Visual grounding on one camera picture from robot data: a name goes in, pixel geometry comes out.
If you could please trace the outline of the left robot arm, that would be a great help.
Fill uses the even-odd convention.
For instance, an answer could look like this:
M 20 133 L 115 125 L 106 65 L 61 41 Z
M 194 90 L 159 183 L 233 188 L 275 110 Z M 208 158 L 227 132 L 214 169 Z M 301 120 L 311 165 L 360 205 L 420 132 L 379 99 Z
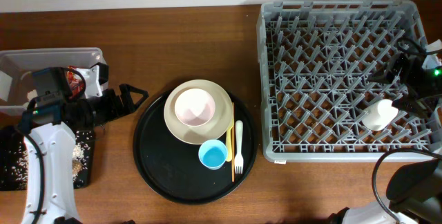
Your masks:
M 79 223 L 73 185 L 76 131 L 134 113 L 148 92 L 120 84 L 120 94 L 102 89 L 108 65 L 90 68 L 49 67 L 32 73 L 37 91 L 16 131 L 28 152 L 23 223 Z

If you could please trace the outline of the white napkin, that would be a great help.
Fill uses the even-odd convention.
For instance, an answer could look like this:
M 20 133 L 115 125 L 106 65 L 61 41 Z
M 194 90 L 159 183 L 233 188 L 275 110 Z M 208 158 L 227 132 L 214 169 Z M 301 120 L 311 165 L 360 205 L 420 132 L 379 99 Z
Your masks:
M 27 93 L 27 98 L 29 101 L 35 97 L 37 97 L 37 91 L 35 89 Z

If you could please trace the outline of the red snack wrapper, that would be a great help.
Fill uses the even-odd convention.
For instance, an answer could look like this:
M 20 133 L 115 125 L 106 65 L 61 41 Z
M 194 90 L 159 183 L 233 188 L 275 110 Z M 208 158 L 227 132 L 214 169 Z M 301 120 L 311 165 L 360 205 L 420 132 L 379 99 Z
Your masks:
M 69 66 L 69 71 L 66 72 L 66 77 L 73 96 L 76 96 L 84 88 L 85 83 L 81 77 L 77 74 L 76 67 Z

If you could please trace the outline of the small pink plate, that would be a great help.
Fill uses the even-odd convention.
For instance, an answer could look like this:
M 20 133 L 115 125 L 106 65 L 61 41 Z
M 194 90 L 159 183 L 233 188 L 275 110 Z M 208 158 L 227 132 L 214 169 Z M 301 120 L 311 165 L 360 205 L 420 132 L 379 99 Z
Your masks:
M 190 127 L 206 124 L 214 116 L 215 109 L 212 95 L 200 88 L 183 91 L 174 105 L 175 116 L 182 124 Z

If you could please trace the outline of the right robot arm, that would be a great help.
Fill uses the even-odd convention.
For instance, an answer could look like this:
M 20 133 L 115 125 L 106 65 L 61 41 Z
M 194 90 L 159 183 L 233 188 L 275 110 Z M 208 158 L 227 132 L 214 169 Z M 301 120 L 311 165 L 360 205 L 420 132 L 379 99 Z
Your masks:
M 395 53 L 378 68 L 364 73 L 389 93 L 389 105 L 398 111 L 387 124 L 374 127 L 366 121 L 380 101 L 370 102 L 352 123 L 372 136 L 370 153 L 375 159 L 372 191 L 375 200 L 364 207 L 343 208 L 327 223 L 440 223 L 441 222 L 441 52 L 401 37 Z

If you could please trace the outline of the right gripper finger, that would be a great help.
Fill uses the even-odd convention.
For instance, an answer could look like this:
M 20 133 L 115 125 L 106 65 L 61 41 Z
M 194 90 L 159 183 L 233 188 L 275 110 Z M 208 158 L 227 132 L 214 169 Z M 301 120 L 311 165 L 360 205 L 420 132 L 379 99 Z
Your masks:
M 428 119 L 432 114 L 432 100 L 430 97 L 417 98 L 406 96 L 394 100 L 392 106 L 418 118 Z
M 380 84 L 391 84 L 397 76 L 397 69 L 394 67 L 383 66 L 376 72 L 372 73 L 367 80 Z

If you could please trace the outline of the white cup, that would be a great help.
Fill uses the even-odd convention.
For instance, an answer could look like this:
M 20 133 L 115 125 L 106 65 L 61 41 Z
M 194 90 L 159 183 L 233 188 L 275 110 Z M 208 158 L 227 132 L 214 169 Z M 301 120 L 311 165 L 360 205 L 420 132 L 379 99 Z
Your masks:
M 398 109 L 392 106 L 393 101 L 382 99 L 367 107 L 362 123 L 372 131 L 384 129 L 397 115 Z

